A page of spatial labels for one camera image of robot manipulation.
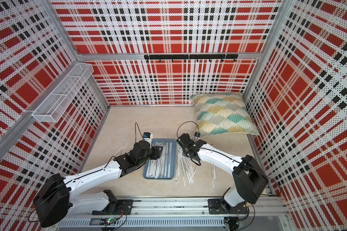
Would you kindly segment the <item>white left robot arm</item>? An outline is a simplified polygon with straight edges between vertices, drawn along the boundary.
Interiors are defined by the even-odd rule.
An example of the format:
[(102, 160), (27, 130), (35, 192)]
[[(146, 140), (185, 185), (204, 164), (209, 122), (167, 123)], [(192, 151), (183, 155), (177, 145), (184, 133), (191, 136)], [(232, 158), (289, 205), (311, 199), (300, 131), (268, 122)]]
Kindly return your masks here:
[(59, 173), (51, 176), (33, 199), (40, 226), (47, 228), (60, 222), (76, 207), (73, 200), (84, 191), (126, 176), (140, 169), (149, 160), (159, 159), (162, 152), (162, 144), (141, 140), (128, 153), (111, 158), (100, 167), (66, 177)]

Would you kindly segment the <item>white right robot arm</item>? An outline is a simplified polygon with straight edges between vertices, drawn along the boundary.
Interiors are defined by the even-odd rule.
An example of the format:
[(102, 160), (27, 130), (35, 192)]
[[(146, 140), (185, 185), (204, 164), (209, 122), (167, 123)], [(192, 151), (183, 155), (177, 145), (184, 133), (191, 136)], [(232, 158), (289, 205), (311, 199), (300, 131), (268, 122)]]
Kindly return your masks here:
[(269, 183), (266, 173), (253, 156), (237, 157), (214, 148), (198, 137), (191, 138), (187, 133), (176, 140), (182, 150), (182, 156), (200, 165), (208, 162), (233, 177), (235, 186), (222, 196), (223, 206), (230, 208), (240, 203), (256, 204)]

